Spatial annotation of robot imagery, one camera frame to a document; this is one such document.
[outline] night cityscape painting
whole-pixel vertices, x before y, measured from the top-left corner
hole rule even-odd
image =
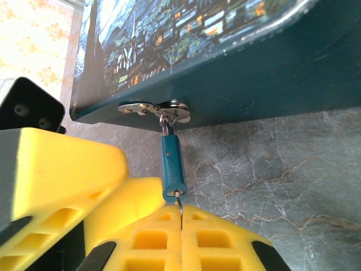
[[[92,104],[137,85],[239,37],[293,2],[86,0],[72,103]]]

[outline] teal cylinder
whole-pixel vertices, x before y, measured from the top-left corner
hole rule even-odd
[[[180,199],[183,200],[188,188],[185,183],[181,145],[179,138],[175,135],[165,135],[162,137],[162,185],[163,198],[166,202],[174,202],[174,192],[179,191]]]

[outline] painted artwork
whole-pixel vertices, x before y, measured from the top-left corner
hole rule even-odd
[[[239,37],[295,0],[86,0],[73,105],[92,104]]]

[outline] floral wallpaper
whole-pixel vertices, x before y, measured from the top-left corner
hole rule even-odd
[[[58,0],[0,0],[0,80],[25,76],[59,99],[72,16]]]

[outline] gray marble surface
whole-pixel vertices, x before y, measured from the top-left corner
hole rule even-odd
[[[74,54],[70,43],[68,57]],[[73,65],[61,94],[67,107]],[[73,123],[68,116],[64,126],[69,135],[123,149],[132,176],[160,175],[160,134]],[[361,270],[361,108],[177,135],[190,190],[186,204],[265,236],[293,271]]]

